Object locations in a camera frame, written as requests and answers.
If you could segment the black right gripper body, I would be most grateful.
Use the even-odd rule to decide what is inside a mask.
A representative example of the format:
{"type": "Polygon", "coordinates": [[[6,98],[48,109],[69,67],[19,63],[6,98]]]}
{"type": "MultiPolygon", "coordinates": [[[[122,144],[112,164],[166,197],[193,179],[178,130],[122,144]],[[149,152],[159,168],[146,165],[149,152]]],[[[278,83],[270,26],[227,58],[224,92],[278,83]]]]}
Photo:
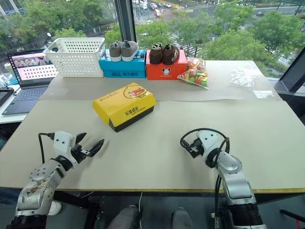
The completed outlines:
{"type": "Polygon", "coordinates": [[[192,156],[192,158],[196,158],[198,156],[203,156],[204,154],[204,147],[202,145],[202,142],[200,138],[195,139],[189,147],[189,153],[192,156]]]}

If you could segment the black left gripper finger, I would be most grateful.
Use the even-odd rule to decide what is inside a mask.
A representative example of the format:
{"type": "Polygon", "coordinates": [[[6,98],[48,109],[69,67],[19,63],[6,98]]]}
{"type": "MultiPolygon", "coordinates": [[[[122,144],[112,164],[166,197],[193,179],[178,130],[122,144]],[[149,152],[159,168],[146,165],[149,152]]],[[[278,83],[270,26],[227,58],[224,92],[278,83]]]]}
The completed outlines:
{"type": "Polygon", "coordinates": [[[86,134],[86,132],[77,134],[75,138],[75,144],[78,144],[86,136],[86,134]]]}
{"type": "Polygon", "coordinates": [[[95,156],[104,144],[104,139],[98,141],[89,151],[89,156],[95,156]]]}

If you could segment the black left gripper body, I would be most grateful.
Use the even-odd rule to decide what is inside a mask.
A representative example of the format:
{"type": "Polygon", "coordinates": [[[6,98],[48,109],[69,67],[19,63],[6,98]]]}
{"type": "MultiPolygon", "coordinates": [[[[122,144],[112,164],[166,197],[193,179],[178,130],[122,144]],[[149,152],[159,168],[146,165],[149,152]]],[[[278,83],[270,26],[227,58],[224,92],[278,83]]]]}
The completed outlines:
{"type": "Polygon", "coordinates": [[[81,145],[76,144],[71,149],[71,155],[75,159],[77,164],[80,164],[85,158],[92,157],[92,154],[88,150],[83,150],[81,145]]]}

